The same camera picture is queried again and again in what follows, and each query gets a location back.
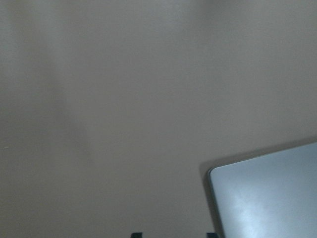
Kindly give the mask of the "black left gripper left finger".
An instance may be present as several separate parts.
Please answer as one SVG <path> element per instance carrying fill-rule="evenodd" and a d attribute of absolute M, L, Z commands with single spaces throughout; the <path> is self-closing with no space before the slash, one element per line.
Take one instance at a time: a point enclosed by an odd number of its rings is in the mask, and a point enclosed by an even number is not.
<path fill-rule="evenodd" d="M 142 238 L 142 233 L 132 233 L 131 238 Z"/>

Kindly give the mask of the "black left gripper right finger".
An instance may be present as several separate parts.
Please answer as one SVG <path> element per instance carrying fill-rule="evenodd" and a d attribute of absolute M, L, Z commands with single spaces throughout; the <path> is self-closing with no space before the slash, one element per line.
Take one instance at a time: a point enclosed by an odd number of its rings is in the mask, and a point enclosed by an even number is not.
<path fill-rule="evenodd" d="M 217 233 L 206 233 L 206 238 L 219 238 Z"/>

